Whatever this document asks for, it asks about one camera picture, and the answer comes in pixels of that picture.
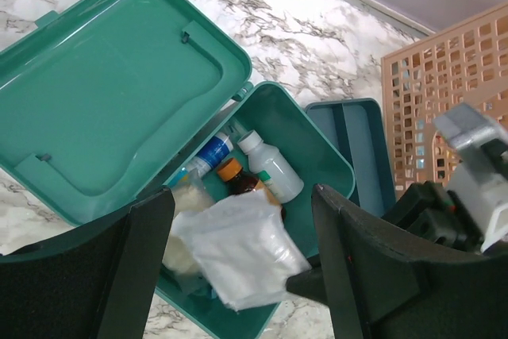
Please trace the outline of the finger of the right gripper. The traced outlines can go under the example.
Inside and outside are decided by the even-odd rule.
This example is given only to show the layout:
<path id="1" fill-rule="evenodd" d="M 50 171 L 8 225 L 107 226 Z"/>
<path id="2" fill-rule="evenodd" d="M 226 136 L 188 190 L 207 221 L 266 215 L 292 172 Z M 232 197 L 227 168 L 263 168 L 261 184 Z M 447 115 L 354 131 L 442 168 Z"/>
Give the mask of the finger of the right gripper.
<path id="1" fill-rule="evenodd" d="M 328 299 L 321 267 L 321 258 L 319 255 L 315 255 L 307 260 L 311 269 L 289 277 L 286 281 L 286 290 L 293 295 L 327 306 Z"/>

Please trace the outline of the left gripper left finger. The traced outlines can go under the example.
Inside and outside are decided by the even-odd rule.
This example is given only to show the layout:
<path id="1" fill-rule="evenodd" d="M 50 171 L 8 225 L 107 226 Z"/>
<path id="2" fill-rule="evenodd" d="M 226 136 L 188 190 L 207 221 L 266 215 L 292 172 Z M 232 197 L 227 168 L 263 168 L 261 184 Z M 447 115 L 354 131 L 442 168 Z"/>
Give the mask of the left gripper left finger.
<path id="1" fill-rule="evenodd" d="M 141 338 L 171 228 L 163 187 L 1 258 L 3 338 Z"/>

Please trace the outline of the cream cotton ball bag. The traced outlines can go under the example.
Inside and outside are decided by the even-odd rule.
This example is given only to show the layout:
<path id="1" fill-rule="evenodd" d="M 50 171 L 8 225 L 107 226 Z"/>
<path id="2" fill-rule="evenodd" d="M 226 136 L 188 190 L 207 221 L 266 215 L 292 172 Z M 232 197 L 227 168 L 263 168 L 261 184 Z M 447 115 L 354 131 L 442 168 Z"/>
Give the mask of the cream cotton ball bag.
<path id="1" fill-rule="evenodd" d="M 182 183 L 171 191 L 175 212 L 162 264 L 179 275 L 193 275 L 199 272 L 199 266 L 187 248 L 187 236 L 198 214 L 208 210 L 215 201 L 205 187 L 197 183 Z"/>

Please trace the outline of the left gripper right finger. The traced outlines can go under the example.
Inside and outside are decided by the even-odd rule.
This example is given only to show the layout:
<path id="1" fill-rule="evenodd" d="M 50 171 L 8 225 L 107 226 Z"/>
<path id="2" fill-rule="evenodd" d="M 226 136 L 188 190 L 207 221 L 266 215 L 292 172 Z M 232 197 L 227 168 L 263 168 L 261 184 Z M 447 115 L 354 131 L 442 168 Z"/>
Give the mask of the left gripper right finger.
<path id="1" fill-rule="evenodd" d="M 506 337 L 505 249 L 483 255 L 434 244 L 322 184 L 311 205 L 315 292 L 337 337 Z"/>

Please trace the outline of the small white grey-cap bottle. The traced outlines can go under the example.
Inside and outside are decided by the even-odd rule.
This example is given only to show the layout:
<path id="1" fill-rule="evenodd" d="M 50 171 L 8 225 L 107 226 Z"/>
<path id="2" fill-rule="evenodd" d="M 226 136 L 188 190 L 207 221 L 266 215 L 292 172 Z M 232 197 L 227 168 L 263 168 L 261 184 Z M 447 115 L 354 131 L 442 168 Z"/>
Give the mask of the small white grey-cap bottle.
<path id="1" fill-rule="evenodd" d="M 237 144 L 248 157 L 249 171 L 259 177 L 281 204 L 290 202 L 302 192 L 302 179 L 279 149 L 266 144 L 257 131 L 247 132 Z"/>

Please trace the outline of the dark blue divided tray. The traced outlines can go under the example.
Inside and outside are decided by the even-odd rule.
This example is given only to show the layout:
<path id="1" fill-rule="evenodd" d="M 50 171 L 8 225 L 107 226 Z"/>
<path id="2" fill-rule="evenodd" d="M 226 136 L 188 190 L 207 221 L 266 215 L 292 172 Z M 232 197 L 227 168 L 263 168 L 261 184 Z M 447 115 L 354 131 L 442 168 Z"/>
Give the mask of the dark blue divided tray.
<path id="1" fill-rule="evenodd" d="M 396 195 L 382 110 L 372 98 L 314 102 L 306 114 L 352 165 L 356 188 L 351 200 L 382 217 Z"/>

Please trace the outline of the white gauze packet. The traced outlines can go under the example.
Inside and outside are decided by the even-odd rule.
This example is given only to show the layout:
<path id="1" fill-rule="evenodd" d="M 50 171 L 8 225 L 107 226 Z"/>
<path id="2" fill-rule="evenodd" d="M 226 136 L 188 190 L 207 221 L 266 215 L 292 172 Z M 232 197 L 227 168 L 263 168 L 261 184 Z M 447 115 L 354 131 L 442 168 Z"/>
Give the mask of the white gauze packet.
<path id="1" fill-rule="evenodd" d="M 187 240 L 217 297 L 235 311 L 291 299 L 286 281 L 310 269 L 262 191 L 229 196 L 201 212 Z"/>

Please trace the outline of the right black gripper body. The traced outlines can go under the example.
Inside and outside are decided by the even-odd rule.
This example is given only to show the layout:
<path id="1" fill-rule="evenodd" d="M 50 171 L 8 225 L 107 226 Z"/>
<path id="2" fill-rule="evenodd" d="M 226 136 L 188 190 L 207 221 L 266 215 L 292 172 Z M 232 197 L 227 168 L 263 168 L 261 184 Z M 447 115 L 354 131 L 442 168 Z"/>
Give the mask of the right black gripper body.
<path id="1" fill-rule="evenodd" d="M 484 235 L 454 191 L 440 183 L 412 183 L 383 220 L 437 245 L 480 252 Z"/>

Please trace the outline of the blue cotton swab packet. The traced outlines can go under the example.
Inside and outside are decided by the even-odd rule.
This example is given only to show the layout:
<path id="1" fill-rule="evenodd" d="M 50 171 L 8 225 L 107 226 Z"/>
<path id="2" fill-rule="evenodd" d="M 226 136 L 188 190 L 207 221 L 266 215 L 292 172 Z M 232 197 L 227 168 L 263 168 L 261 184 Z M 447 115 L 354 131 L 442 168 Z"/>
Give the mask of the blue cotton swab packet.
<path id="1" fill-rule="evenodd" d="M 168 181 L 167 186 L 170 188 L 175 187 L 178 183 L 186 181 L 189 177 L 189 171 L 186 168 L 181 168 L 175 175 L 173 175 Z"/>

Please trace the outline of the brown bottle orange cap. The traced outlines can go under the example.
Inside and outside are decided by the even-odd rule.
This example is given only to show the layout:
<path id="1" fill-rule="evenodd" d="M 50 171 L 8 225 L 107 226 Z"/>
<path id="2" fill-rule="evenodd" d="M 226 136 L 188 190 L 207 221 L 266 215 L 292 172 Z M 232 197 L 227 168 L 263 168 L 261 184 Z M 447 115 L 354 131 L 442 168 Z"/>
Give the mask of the brown bottle orange cap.
<path id="1" fill-rule="evenodd" d="M 283 221 L 286 219 L 286 210 L 279 200 L 271 193 L 257 175 L 244 170 L 241 163 L 231 157 L 217 167 L 217 175 L 228 187 L 231 195 L 242 195 L 251 191 L 262 191 L 267 200 L 280 209 Z"/>

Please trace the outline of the white bottle blue cap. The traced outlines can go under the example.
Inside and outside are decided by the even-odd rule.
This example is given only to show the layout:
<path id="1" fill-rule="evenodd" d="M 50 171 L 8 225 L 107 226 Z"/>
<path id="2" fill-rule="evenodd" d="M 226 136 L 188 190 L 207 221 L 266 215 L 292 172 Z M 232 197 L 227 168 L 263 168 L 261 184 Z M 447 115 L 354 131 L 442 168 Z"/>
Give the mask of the white bottle blue cap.
<path id="1" fill-rule="evenodd" d="M 214 170 L 231 152 L 233 142 L 225 133 L 217 133 L 187 163 L 188 173 L 196 171 L 199 178 Z"/>

